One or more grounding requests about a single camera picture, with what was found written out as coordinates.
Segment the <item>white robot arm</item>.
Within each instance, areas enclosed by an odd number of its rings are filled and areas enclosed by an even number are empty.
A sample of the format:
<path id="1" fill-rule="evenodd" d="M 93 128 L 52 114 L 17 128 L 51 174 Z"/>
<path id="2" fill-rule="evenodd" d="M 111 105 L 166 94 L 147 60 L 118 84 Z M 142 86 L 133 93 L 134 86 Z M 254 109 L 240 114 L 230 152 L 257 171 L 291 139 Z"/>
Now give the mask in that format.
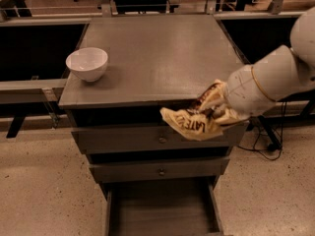
<path id="1" fill-rule="evenodd" d="M 259 116 L 294 93 L 314 89 L 315 9 L 294 23 L 290 46 L 282 45 L 251 65 L 236 70 L 225 82 L 215 81 L 198 100 L 196 112 L 230 125 Z"/>

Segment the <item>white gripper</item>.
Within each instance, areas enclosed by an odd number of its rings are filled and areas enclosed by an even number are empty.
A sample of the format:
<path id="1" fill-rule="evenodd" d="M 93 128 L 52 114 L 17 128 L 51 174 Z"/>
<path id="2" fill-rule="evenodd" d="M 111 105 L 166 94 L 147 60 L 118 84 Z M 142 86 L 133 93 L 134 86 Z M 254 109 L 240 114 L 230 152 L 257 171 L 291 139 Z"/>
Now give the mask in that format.
<path id="1" fill-rule="evenodd" d="M 221 105 L 226 100 L 231 108 L 217 108 L 214 112 L 215 122 L 219 125 L 232 125 L 246 121 L 249 116 L 259 116 L 276 104 L 261 88 L 254 76 L 253 66 L 245 65 L 228 77 L 225 91 L 223 87 L 206 90 L 200 98 L 199 111 Z"/>

